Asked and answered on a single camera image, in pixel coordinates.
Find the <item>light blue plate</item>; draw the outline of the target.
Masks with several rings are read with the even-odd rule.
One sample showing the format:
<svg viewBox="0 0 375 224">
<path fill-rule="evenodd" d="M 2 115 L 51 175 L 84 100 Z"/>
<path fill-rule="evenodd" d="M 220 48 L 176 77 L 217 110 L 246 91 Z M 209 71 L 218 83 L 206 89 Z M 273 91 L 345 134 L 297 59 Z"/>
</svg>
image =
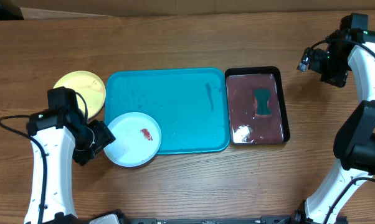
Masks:
<svg viewBox="0 0 375 224">
<path fill-rule="evenodd" d="M 138 167 L 149 162 L 161 145 L 159 124 L 149 115 L 125 113 L 109 125 L 115 140 L 104 148 L 106 156 L 122 167 Z"/>
</svg>

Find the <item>yellow plate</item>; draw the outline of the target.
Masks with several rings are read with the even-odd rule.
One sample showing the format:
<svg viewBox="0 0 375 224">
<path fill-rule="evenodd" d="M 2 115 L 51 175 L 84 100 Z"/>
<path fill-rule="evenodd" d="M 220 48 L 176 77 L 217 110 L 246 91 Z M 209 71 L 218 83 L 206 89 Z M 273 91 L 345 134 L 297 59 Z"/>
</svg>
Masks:
<svg viewBox="0 0 375 224">
<path fill-rule="evenodd" d="M 87 103 L 87 117 L 95 117 L 106 99 L 105 85 L 100 77 L 88 71 L 74 71 L 64 75 L 54 85 L 54 88 L 66 87 L 80 93 Z"/>
</svg>

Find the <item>green sponge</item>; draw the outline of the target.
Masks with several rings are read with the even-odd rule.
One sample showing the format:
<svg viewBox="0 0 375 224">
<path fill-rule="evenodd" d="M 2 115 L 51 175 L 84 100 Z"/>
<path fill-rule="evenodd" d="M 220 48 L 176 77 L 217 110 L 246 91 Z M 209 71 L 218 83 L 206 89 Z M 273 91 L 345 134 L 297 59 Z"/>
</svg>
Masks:
<svg viewBox="0 0 375 224">
<path fill-rule="evenodd" d="M 268 102 L 270 99 L 270 90 L 256 89 L 254 91 L 254 103 L 255 103 L 255 115 L 260 116 L 270 116 L 272 114 L 271 109 L 269 108 Z"/>
</svg>

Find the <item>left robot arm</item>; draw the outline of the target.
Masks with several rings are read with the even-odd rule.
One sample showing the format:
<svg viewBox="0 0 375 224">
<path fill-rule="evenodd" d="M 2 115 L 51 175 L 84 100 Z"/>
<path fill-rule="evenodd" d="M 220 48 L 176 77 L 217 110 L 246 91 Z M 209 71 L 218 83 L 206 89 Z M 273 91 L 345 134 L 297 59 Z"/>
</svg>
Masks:
<svg viewBox="0 0 375 224">
<path fill-rule="evenodd" d="M 34 160 L 31 200 L 25 223 L 52 223 L 76 218 L 72 196 L 72 163 L 81 166 L 115 140 L 104 122 L 88 121 L 77 93 L 59 87 L 47 92 L 48 109 L 29 116 L 27 135 Z"/>
</svg>

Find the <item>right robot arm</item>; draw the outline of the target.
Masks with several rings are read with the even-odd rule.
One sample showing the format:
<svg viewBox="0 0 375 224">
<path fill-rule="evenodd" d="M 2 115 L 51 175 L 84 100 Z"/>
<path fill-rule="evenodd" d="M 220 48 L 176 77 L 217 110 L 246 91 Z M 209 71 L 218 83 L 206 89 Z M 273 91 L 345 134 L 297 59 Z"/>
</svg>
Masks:
<svg viewBox="0 0 375 224">
<path fill-rule="evenodd" d="M 297 69 L 313 70 L 339 88 L 352 72 L 358 106 L 335 136 L 331 170 L 284 223 L 347 223 L 341 209 L 365 182 L 375 183 L 375 31 L 368 29 L 367 15 L 352 13 L 324 42 L 324 50 L 306 48 Z"/>
</svg>

